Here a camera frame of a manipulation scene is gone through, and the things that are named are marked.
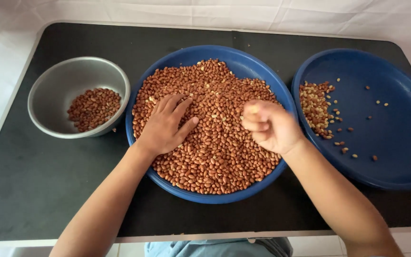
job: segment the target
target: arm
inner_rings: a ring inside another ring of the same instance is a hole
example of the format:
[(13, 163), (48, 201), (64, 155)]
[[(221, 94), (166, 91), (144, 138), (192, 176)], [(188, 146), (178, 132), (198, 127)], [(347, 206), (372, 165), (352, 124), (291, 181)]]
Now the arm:
[(194, 117), (178, 129), (180, 119), (192, 102), (188, 99), (177, 106), (183, 96), (166, 96), (157, 103), (140, 138), (69, 222), (52, 249), (51, 257), (106, 255), (134, 191), (155, 157), (181, 144), (199, 121)]
[(302, 134), (282, 107), (247, 103), (243, 126), (262, 147), (282, 155), (328, 225), (347, 247), (349, 257), (402, 257), (383, 217)]

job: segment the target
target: hand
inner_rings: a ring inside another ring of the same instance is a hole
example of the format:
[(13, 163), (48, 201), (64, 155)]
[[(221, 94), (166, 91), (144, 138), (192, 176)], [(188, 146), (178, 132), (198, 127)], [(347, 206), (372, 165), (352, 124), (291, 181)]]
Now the hand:
[(155, 157), (174, 150), (199, 122), (197, 117), (193, 117), (178, 129), (180, 119), (193, 101), (187, 99), (177, 106), (177, 102), (184, 96), (183, 94), (169, 95), (159, 101), (136, 141), (140, 147), (147, 149)]
[(280, 105), (252, 100), (245, 104), (242, 126), (263, 148), (285, 155), (305, 138), (296, 120)]

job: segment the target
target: floor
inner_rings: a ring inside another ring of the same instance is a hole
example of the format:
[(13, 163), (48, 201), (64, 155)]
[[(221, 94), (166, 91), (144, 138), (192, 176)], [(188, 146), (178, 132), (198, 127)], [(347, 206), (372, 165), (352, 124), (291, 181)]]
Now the floor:
[[(411, 257), (411, 232), (394, 233), (406, 257)], [(289, 237), (294, 257), (346, 257), (347, 251), (338, 236)], [(51, 247), (0, 248), (0, 257), (48, 257)], [(106, 257), (143, 257), (144, 243), (114, 244)]]

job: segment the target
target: blue plastic tray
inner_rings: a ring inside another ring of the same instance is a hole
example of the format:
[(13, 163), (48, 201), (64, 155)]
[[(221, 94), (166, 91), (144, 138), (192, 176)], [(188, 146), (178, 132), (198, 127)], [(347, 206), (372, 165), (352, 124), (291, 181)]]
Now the blue plastic tray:
[[(136, 141), (133, 136), (132, 129), (132, 108), (136, 101), (137, 92), (142, 87), (144, 79), (146, 79), (149, 75), (152, 75), (156, 69), (163, 69), (164, 67), (180, 67), (180, 64), (182, 64), (182, 66), (191, 66), (196, 64), (200, 60), (208, 60), (210, 58), (218, 58), (220, 61), (226, 62), (228, 68), (238, 78), (246, 77), (266, 80), (266, 84), (270, 85), (272, 92), (277, 97), (277, 101), (279, 101), (286, 110), (291, 111), (297, 118), (297, 112), (294, 107), (293, 99), (285, 84), (277, 76), (277, 74), (262, 61), (245, 52), (229, 47), (214, 45), (194, 46), (173, 52), (155, 62), (150, 68), (146, 70), (137, 84), (132, 86), (132, 92), (127, 106), (126, 116), (126, 131), (130, 145), (132, 145)], [(158, 176), (158, 174), (152, 169), (152, 167), (147, 170), (147, 175), (164, 190), (180, 198), (198, 203), (231, 203), (248, 198), (259, 192), (260, 190), (263, 190), (265, 187), (271, 184), (283, 172), (285, 168), (286, 162), (284, 160), (281, 160), (277, 167), (272, 171), (272, 173), (264, 178), (261, 182), (256, 182), (245, 190), (222, 195), (202, 195), (199, 193), (193, 193), (187, 190), (179, 189), (178, 187), (173, 187), (171, 183)]]
[[(329, 124), (333, 139), (316, 137), (304, 118), (299, 85), (305, 80), (316, 84), (329, 81), (336, 88), (327, 99), (332, 103), (328, 110), (333, 114), (332, 109), (339, 109), (343, 122)], [(308, 138), (339, 171), (374, 187), (411, 189), (411, 78), (375, 55), (333, 49), (305, 61), (291, 88)], [(334, 145), (340, 141), (349, 148), (347, 154)]]

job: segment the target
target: white cloth backdrop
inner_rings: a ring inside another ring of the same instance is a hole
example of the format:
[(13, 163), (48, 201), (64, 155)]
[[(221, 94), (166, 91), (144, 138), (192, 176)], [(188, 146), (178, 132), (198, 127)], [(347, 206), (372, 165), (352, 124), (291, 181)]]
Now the white cloth backdrop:
[(0, 0), (0, 120), (37, 32), (56, 20), (385, 39), (411, 63), (411, 0)]

